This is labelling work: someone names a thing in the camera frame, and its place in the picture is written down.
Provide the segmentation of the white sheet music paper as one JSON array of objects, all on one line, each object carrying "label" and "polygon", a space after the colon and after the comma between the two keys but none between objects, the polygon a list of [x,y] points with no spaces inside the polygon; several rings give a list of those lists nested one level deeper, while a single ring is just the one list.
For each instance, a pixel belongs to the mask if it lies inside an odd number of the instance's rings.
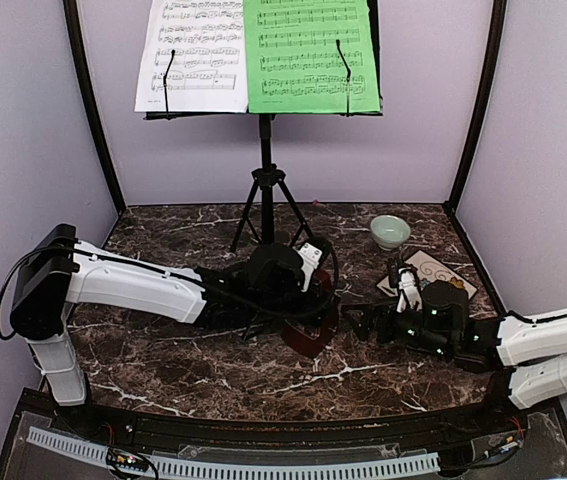
[{"label": "white sheet music paper", "polygon": [[137,81],[136,112],[245,113],[241,1],[154,1]]}]

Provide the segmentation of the green paper sheet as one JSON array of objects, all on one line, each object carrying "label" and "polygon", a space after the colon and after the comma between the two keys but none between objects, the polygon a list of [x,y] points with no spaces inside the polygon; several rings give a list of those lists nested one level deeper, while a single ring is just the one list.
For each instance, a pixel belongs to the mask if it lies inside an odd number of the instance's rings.
[{"label": "green paper sheet", "polygon": [[379,114],[366,1],[246,1],[248,111]]}]

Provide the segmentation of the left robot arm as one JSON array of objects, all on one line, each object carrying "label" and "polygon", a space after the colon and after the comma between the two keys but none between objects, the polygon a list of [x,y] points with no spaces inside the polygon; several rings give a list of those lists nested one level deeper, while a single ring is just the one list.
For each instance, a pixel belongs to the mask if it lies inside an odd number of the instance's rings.
[{"label": "left robot arm", "polygon": [[222,270],[175,268],[125,257],[76,236],[73,225],[56,225],[11,267],[0,289],[0,322],[12,296],[10,333],[23,338],[64,417],[83,436],[104,427],[103,412],[67,331],[67,313],[78,304],[100,304],[167,317],[210,330],[297,322],[323,327],[337,312],[339,272],[332,244],[310,237],[300,247],[258,245],[245,261]]}]

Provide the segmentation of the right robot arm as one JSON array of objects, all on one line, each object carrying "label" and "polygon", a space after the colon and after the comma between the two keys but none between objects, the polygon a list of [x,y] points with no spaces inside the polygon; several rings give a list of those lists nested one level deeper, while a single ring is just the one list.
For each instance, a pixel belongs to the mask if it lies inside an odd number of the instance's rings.
[{"label": "right robot arm", "polygon": [[567,394],[567,308],[530,316],[510,310],[473,320],[468,293],[437,280],[421,290],[417,302],[400,292],[384,302],[346,305],[341,312],[361,341],[374,337],[471,373],[491,374],[503,396],[491,396],[474,410],[473,424],[484,434],[510,420],[512,405],[524,410]]}]

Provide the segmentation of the dark red wooden metronome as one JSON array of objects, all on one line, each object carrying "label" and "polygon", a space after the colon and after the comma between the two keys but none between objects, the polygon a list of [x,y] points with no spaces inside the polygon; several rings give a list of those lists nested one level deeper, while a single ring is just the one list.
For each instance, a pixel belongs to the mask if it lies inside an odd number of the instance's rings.
[{"label": "dark red wooden metronome", "polygon": [[[331,275],[324,269],[319,269],[313,274],[313,279],[331,279]],[[299,294],[292,297],[288,305],[283,309],[290,313],[298,313],[300,311],[299,303],[307,296]],[[338,317],[332,322],[323,325],[302,325],[291,318],[286,318],[280,330],[280,336],[283,342],[298,354],[310,359],[316,358],[331,342],[338,330]]]}]

